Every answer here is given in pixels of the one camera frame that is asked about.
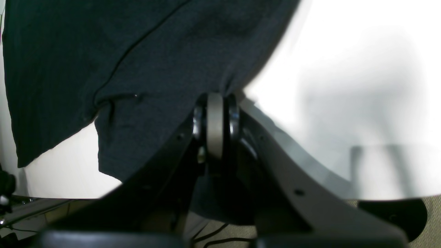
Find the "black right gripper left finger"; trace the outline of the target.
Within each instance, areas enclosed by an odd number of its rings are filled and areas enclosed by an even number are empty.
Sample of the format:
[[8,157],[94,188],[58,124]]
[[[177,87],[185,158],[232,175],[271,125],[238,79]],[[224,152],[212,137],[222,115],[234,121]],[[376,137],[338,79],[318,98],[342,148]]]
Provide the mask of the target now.
[[192,248],[184,236],[194,185],[202,166],[208,110],[203,95],[161,149],[123,185],[41,234],[43,248]]

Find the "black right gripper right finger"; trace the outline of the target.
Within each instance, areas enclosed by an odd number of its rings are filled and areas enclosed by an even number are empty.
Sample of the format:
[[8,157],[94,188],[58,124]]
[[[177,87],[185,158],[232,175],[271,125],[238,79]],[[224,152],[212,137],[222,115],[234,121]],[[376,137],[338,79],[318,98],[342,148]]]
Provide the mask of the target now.
[[425,229],[421,199],[343,202],[308,176],[233,95],[215,96],[216,169],[245,187],[252,248],[407,248]]

